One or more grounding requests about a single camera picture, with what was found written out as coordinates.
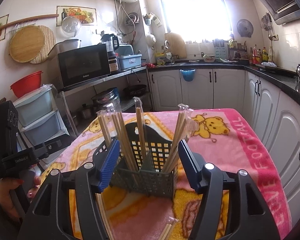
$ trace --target power outlet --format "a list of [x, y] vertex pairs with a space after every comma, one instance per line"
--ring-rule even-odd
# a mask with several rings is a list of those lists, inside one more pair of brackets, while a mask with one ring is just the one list
[[275, 36], [275, 38], [273, 38], [273, 40], [272, 41], [278, 41], [279, 40], [279, 36], [276, 34], [276, 35], [273, 35], [273, 36]]

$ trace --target microwave door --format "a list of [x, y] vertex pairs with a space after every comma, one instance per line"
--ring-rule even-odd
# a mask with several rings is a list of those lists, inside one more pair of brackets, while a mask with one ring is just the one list
[[110, 74], [105, 44], [60, 53], [58, 60], [64, 87]]

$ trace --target cartoon bear print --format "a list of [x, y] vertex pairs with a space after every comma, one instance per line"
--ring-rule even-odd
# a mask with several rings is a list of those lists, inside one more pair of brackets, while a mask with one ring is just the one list
[[199, 124], [199, 129], [194, 132], [193, 136], [200, 135], [202, 138], [211, 139], [212, 142], [216, 142], [217, 139], [211, 138], [212, 134], [216, 135], [228, 135], [230, 129], [223, 122], [221, 117], [208, 117], [204, 118], [203, 116], [207, 115], [206, 113], [197, 114], [196, 117], [192, 118]]

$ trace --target cutting board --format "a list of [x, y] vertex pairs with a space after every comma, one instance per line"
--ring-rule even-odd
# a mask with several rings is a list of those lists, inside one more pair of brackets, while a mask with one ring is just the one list
[[52, 29], [44, 25], [38, 26], [44, 35], [44, 46], [40, 51], [39, 55], [30, 61], [32, 64], [39, 64], [47, 60], [49, 52], [52, 50], [53, 46], [56, 44], [56, 37]]
[[179, 58], [187, 57], [186, 44], [180, 34], [166, 33], [164, 37], [170, 44], [170, 46], [168, 47], [172, 55], [174, 56], [178, 55]]
[[29, 62], [36, 58], [44, 46], [44, 35], [37, 26], [26, 26], [17, 31], [9, 46], [10, 56], [17, 62]]

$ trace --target human hand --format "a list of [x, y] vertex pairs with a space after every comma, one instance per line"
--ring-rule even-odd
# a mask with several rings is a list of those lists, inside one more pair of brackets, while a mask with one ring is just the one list
[[[20, 215], [18, 214], [9, 191], [12, 189], [16, 189], [20, 185], [23, 184], [22, 179], [14, 179], [14, 178], [4, 178], [0, 181], [0, 206], [6, 212], [6, 214], [13, 220], [18, 221]], [[33, 199], [37, 194], [41, 181], [38, 176], [34, 177], [34, 185], [35, 187], [28, 191], [27, 197]]]

